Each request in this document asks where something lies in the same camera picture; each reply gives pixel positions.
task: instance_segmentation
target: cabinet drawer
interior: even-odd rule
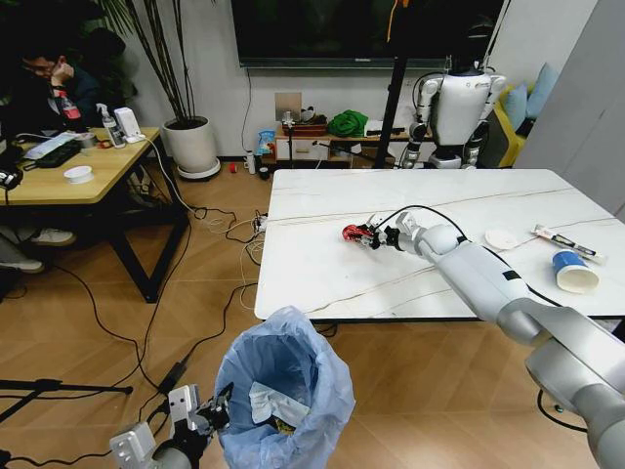
[[[313,145],[312,140],[293,140],[293,159],[311,159],[314,161],[328,159],[328,148]],[[320,144],[330,145],[329,140],[317,140]],[[289,141],[278,140],[275,145],[277,159],[289,159]]]

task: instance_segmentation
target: blue cup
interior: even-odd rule
[[[552,260],[556,282],[562,290],[572,293],[587,293],[599,284],[599,277],[581,257],[570,249],[556,253]]]

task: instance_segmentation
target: hand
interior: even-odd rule
[[[52,78],[50,78],[50,84],[52,86],[62,86],[65,81],[74,76],[74,68],[67,62],[58,64],[55,70],[52,72]]]

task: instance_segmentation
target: person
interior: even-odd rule
[[[14,83],[8,120],[15,134],[63,129],[63,117],[55,101],[61,91],[66,91],[76,104],[85,126],[101,125],[96,110],[100,84],[78,65],[70,64],[54,40],[25,41],[19,55],[24,74]]]
[[[31,259],[21,249],[29,242],[39,246],[68,246],[76,240],[75,234],[53,228],[36,230],[30,227],[12,229],[0,225],[0,269],[17,269],[25,274],[44,270],[43,262]]]

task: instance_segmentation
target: trash can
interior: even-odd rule
[[[215,392],[230,382],[230,426],[219,436],[230,468],[325,467],[354,410],[354,391],[348,366],[303,313],[283,308],[239,335],[224,356]],[[291,434],[254,423],[255,383],[310,408]]]

